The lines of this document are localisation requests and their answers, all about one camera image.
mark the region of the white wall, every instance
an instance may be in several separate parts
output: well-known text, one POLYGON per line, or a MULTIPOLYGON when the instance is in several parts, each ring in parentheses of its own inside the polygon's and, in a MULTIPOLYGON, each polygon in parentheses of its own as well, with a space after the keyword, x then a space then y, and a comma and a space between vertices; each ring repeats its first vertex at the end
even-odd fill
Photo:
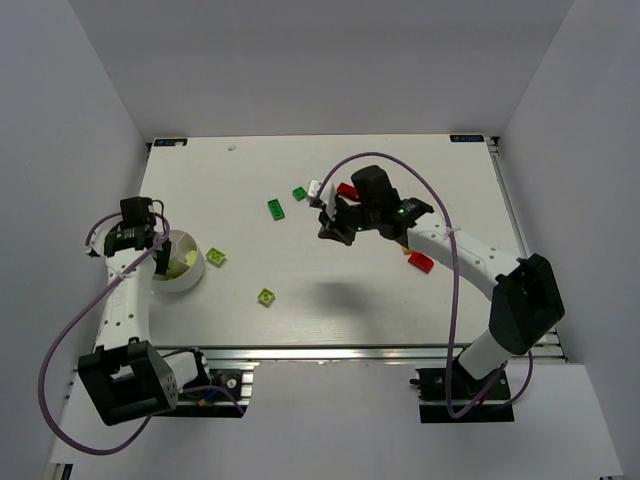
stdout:
POLYGON ((71 0, 146 139, 481 131, 572 0, 71 0))
POLYGON ((502 139, 563 346, 584 362, 625 478, 640 478, 640 2, 576 0, 502 139))
MULTIPOLYGON (((0 476, 31 480, 53 438, 37 407, 40 362, 104 283, 84 235, 139 188, 145 148, 66 0, 0 2, 0 65, 0 476)), ((90 330, 54 358, 56 415, 90 330)))

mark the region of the cable tie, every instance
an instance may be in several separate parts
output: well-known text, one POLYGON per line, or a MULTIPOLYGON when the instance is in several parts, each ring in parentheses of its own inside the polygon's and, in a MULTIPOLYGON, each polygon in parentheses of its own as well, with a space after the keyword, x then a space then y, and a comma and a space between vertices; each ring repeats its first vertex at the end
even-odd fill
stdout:
POLYGON ((120 281, 124 281, 127 277, 131 276, 131 272, 124 273, 124 270, 117 270, 115 268, 109 268, 109 271, 113 273, 116 277, 120 279, 120 281))
POLYGON ((447 238, 449 235, 459 232, 460 230, 462 230, 460 227, 445 227, 444 237, 447 238))

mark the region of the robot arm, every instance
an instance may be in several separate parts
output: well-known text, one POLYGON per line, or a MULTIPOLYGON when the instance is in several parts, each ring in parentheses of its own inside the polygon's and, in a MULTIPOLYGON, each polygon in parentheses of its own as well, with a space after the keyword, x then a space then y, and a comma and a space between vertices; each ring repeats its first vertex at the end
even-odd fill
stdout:
MULTIPOLYGON (((151 205, 149 198, 123 200, 122 222, 91 242, 89 255, 99 256, 97 249, 106 257, 108 282, 156 240, 151 205)), ((93 353, 78 361, 80 379, 106 425, 173 410, 183 387, 210 383, 198 350, 163 358, 149 342, 151 280, 166 272, 170 251, 167 241, 124 276, 107 297, 93 353)))
MULTIPOLYGON (((318 237, 351 245, 357 232, 380 235, 453 268, 451 243, 433 208, 410 198, 401 200, 387 174, 372 165, 351 177, 358 202, 349 203, 331 184, 309 187, 310 205, 321 210, 318 237)), ((478 382, 513 355, 524 355, 563 316, 564 306, 550 263, 540 255, 519 259, 456 232, 460 275, 490 301, 489 327, 454 361, 454 370, 478 382)))

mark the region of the lime green lego brick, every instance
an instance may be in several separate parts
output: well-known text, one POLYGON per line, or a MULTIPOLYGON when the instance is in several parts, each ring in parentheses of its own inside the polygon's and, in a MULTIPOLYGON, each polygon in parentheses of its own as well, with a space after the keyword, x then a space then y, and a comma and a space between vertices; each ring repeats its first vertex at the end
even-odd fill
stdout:
POLYGON ((216 250, 215 248, 211 248, 207 252, 207 260, 209 260, 217 267, 222 265, 222 262, 224 262, 226 258, 227 256, 224 253, 222 253, 220 250, 216 250))
POLYGON ((197 250, 191 250, 189 253, 187 253, 187 255, 186 255, 185 259, 184 259, 184 263, 186 263, 190 267, 193 267, 193 265, 196 263, 196 259, 197 258, 198 258, 198 251, 197 250))
POLYGON ((258 295, 258 301, 265 307, 271 305, 275 299, 275 293, 273 293, 271 290, 267 290, 266 288, 263 288, 260 292, 260 295, 258 295))
POLYGON ((282 210, 282 207, 280 206, 280 202, 278 201, 277 198, 274 198, 273 200, 269 200, 267 202, 267 206, 269 207, 269 210, 271 211, 271 216, 275 221, 282 220, 284 218, 284 210, 282 210))
POLYGON ((307 198, 307 191, 302 187, 296 188, 291 193, 293 193, 293 197, 298 201, 304 200, 305 198, 307 198))

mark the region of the white table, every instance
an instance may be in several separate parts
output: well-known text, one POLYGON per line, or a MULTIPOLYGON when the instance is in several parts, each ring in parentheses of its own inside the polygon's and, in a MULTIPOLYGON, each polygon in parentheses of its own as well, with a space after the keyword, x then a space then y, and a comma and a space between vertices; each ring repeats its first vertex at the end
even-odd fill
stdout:
MULTIPOLYGON (((519 253, 505 201, 484 143, 451 143, 448 135, 190 138, 153 147, 141 193, 160 198, 173 228, 201 250, 227 254, 179 295, 157 292, 151 307, 156 346, 403 346, 447 341, 452 274, 425 275, 400 246, 376 232, 352 247, 319 240, 318 211, 291 191, 322 179, 339 160, 382 151, 408 162, 432 183, 455 226, 485 243, 519 253), (267 201, 286 218, 275 222, 267 201), (263 287, 276 294, 257 302, 263 287)), ((337 183, 370 164, 389 174, 401 197, 435 205, 407 172, 379 158, 358 160, 337 183)), ((462 281, 458 343, 487 327, 489 302, 462 281)))

